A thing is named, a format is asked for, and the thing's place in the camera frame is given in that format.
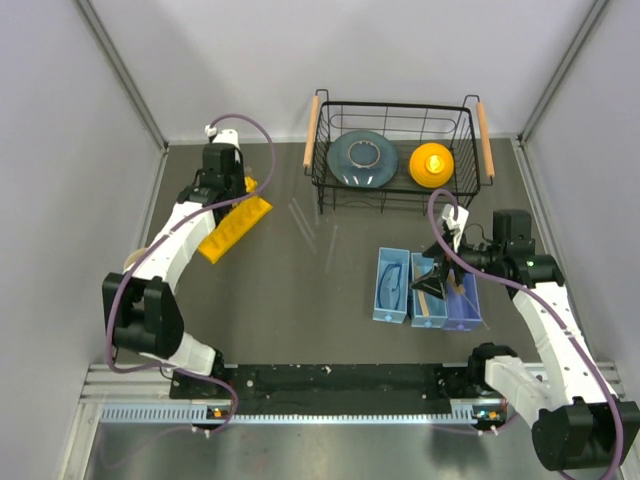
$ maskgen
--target gray floor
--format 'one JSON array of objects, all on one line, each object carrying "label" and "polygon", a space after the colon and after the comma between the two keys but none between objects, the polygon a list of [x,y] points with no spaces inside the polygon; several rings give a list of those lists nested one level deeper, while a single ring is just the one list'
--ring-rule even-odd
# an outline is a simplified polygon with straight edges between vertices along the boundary
[{"label": "gray floor", "polygon": [[[492,147],[495,185],[470,208],[470,222],[488,233],[493,210],[530,209],[511,143],[496,140]],[[486,341],[537,361],[524,321],[497,285],[480,283],[486,327],[472,333],[374,322],[379,247],[422,251],[435,240],[428,221],[419,211],[374,208],[326,208],[318,216],[303,150],[302,144],[277,145],[277,172],[263,194],[273,210],[216,265],[196,255],[185,270],[177,299],[191,334],[222,350],[230,363],[455,362]],[[201,166],[201,151],[171,148],[151,236]],[[243,152],[249,174],[264,178],[267,146],[243,145]],[[469,237],[479,240],[478,229]]]},{"label": "gray floor", "polygon": [[[471,221],[489,231],[494,209],[529,208],[510,142],[492,146],[496,184],[471,206]],[[251,174],[264,178],[265,145],[243,146],[243,151]],[[378,248],[420,251],[434,240],[427,220],[420,212],[346,207],[316,216],[302,152],[299,144],[278,145],[277,174],[264,194],[273,211],[217,265],[196,256],[185,270],[178,302],[190,333],[220,348],[233,363],[465,361],[485,341],[506,343],[525,361],[538,360],[506,292],[486,283],[480,283],[480,297],[487,328],[473,333],[374,322]],[[172,147],[152,236],[192,180],[200,154],[201,147]],[[308,228],[301,228],[305,223]],[[522,420],[497,438],[425,426],[236,426],[209,441],[175,432],[140,449],[164,428],[101,426],[102,440],[94,444],[86,480],[559,478],[539,464]],[[101,445],[109,463],[138,453],[108,470],[98,455]],[[599,478],[600,473],[581,472],[576,478]]]}]

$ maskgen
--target blue bin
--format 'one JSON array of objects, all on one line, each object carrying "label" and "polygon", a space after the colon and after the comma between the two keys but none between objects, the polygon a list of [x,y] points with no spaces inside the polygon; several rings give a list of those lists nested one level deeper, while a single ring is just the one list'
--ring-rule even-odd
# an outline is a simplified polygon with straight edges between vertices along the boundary
[{"label": "blue bin", "polygon": [[442,326],[443,330],[457,330],[470,332],[482,323],[480,303],[478,302],[478,287],[476,277],[466,274],[462,279],[465,296],[455,292],[447,282],[447,312],[449,318]]},{"label": "blue bin", "polygon": [[409,257],[409,250],[380,249],[373,305],[374,320],[402,323],[407,318]]},{"label": "blue bin", "polygon": [[[416,279],[426,275],[433,268],[433,259],[425,258],[421,253],[411,254],[411,278]],[[412,290],[411,298],[411,326],[422,328],[442,328],[447,321],[447,304],[433,295],[425,293],[429,312],[424,315],[420,307],[418,292]]]}]

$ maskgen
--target black wire dish rack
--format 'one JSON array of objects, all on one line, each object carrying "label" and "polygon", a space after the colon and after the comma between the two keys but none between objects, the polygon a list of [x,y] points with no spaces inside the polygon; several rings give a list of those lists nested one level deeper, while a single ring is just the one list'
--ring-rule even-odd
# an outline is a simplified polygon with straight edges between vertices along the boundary
[{"label": "black wire dish rack", "polygon": [[[467,102],[477,101],[478,125],[482,139],[488,183],[481,183],[478,147],[471,110]],[[398,152],[398,170],[385,185],[363,188],[344,185],[331,173],[329,147],[341,135],[355,130],[379,133]],[[454,173],[442,186],[451,191],[461,206],[468,207],[480,187],[493,185],[495,171],[489,145],[484,107],[477,95],[467,95],[462,106],[408,103],[349,102],[329,99],[329,91],[319,89],[313,98],[307,135],[305,174],[317,189],[320,213],[325,206],[421,209],[426,214],[429,195],[435,189],[418,185],[409,174],[413,151],[427,142],[445,145],[454,159]]]}]

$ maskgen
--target wall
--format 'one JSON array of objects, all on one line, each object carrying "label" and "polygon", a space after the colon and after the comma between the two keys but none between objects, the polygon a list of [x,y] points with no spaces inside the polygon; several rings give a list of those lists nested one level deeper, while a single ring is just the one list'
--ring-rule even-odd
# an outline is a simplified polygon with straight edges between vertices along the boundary
[{"label": "wall", "polygon": [[456,105],[477,93],[494,134],[519,132],[591,2],[93,3],[164,135],[201,142],[229,111],[304,139],[322,87],[336,99]]},{"label": "wall", "polygon": [[0,7],[0,465],[54,478],[159,153],[70,0]]},{"label": "wall", "polygon": [[611,2],[529,142],[592,346],[640,400],[640,3]]}]

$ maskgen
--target blue plate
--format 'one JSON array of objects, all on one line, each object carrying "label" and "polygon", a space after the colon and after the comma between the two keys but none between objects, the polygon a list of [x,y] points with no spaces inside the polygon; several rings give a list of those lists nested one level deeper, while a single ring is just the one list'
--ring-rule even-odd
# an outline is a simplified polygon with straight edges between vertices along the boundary
[{"label": "blue plate", "polygon": [[398,170],[398,152],[382,135],[368,130],[345,133],[331,144],[331,173],[350,187],[381,187]]}]

